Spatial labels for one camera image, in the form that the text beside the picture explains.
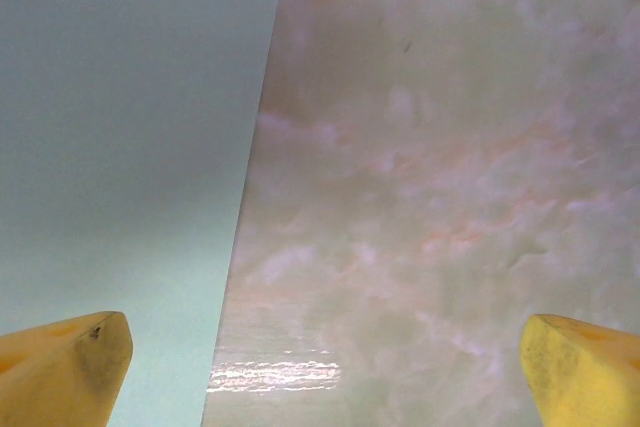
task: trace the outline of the light blue wall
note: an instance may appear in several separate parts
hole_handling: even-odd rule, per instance
[[[277,0],[0,0],[0,333],[127,314],[111,424],[199,425]]]

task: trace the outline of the marble surface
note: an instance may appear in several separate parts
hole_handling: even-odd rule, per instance
[[[640,332],[640,0],[281,0],[204,426],[539,426]]]

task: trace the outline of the glossy surface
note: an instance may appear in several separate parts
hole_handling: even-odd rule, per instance
[[[281,0],[205,426],[540,425],[640,332],[640,0]]]

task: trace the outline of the pink-veined marble slab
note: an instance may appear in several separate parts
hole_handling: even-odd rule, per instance
[[[640,0],[281,0],[204,426],[539,426],[640,332]]]

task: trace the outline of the stone countertop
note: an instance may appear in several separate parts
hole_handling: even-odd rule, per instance
[[[203,425],[537,426],[640,332],[640,0],[281,0]]]

